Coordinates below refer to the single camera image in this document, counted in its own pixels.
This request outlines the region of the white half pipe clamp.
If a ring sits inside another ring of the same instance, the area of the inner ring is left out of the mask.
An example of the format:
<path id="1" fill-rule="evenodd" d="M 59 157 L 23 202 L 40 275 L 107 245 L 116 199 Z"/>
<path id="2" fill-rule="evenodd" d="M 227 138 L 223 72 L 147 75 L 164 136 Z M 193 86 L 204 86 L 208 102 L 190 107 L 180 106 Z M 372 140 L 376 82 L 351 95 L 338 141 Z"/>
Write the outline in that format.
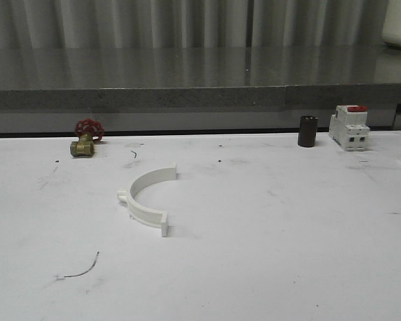
<path id="1" fill-rule="evenodd" d="M 130 218 L 143 225 L 159 229 L 162 237 L 168 236 L 168 213 L 140 204 L 137 202 L 136 196 L 150 185 L 177 180 L 176 169 L 177 164 L 172 163 L 170 166 L 148 171 L 132 179 L 127 188 L 117 191 L 117 198 L 126 204 Z"/>

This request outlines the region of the dark brown pipe coupling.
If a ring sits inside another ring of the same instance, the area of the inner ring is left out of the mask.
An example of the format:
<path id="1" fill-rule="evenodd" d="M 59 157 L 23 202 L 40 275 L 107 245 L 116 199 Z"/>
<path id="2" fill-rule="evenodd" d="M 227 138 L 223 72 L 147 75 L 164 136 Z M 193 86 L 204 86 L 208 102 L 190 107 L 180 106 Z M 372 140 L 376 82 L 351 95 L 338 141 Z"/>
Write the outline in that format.
<path id="1" fill-rule="evenodd" d="M 315 146 L 318 118 L 315 116 L 302 116 L 299 123 L 297 143 L 299 146 L 310 148 Z"/>

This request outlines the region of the brass valve red handwheel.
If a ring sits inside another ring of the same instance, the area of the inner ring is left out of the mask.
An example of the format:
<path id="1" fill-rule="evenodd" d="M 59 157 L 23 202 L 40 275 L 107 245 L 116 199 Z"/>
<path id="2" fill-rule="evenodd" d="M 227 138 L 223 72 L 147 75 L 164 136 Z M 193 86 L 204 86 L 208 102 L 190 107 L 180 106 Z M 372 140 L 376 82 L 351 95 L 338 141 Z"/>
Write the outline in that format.
<path id="1" fill-rule="evenodd" d="M 87 118 L 76 123 L 74 134 L 78 141 L 70 144 L 70 154 L 73 157 L 93 156 L 94 145 L 102 140 L 104 128 L 100 122 Z"/>

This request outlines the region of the grey stone counter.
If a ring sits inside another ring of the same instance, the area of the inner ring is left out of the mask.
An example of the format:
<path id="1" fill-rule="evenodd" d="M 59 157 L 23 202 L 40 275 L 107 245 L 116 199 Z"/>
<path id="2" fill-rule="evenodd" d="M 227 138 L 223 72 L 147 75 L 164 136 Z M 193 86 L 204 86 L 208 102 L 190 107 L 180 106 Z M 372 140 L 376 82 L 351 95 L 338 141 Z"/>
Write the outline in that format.
<path id="1" fill-rule="evenodd" d="M 0 136 L 278 132 L 303 115 L 325 128 L 338 104 L 401 130 L 401 50 L 384 45 L 0 49 Z"/>

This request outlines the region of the white container on counter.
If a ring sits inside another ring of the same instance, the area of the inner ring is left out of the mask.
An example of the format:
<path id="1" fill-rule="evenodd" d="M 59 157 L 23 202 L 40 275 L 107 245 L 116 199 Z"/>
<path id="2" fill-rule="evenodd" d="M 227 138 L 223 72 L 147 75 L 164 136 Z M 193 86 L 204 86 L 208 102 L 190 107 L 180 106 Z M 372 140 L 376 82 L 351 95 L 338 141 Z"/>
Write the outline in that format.
<path id="1" fill-rule="evenodd" d="M 387 45 L 401 48 L 401 0 L 389 0 L 382 28 Z"/>

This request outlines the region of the white circuit breaker red switch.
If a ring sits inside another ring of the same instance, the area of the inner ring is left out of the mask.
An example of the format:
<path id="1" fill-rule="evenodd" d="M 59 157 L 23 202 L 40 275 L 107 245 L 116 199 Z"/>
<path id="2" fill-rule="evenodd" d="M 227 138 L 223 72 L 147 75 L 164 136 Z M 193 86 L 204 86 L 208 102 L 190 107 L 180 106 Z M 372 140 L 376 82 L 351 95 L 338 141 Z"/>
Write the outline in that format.
<path id="1" fill-rule="evenodd" d="M 337 105 L 330 118 L 329 137 L 344 151 L 365 151 L 370 132 L 367 118 L 367 106 Z"/>

